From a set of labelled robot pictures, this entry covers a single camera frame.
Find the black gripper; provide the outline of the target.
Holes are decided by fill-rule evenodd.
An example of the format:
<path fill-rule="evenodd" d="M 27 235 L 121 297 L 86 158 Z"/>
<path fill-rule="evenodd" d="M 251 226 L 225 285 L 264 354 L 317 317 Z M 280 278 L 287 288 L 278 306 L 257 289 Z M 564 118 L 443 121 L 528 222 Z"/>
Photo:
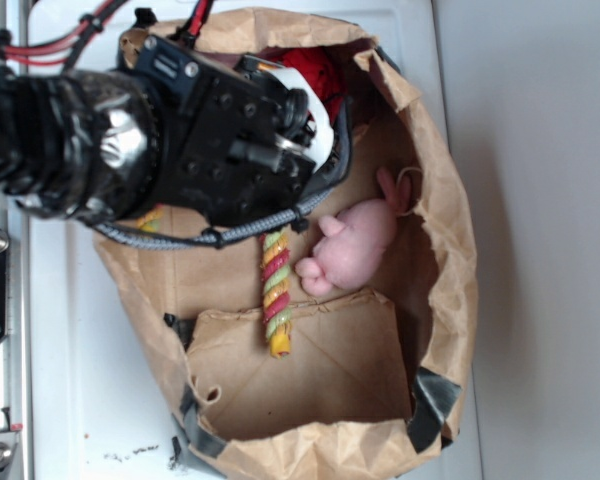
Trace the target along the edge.
<path fill-rule="evenodd" d="M 127 181 L 119 219 L 165 205 L 236 227 L 298 206 L 340 182 L 339 118 L 295 68 L 245 55 L 227 67 L 150 35 L 117 70 L 139 87 L 149 159 Z"/>

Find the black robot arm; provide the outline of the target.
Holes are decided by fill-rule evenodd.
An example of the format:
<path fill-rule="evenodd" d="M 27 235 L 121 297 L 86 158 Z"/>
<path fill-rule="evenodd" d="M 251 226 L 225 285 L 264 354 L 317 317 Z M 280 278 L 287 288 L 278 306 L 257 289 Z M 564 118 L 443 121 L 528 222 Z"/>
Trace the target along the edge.
<path fill-rule="evenodd" d="M 339 184 L 351 151 L 345 110 L 251 56 L 231 68 L 150 36 L 131 69 L 0 70 L 0 190 L 41 218 L 97 225 L 161 204 L 239 226 Z"/>

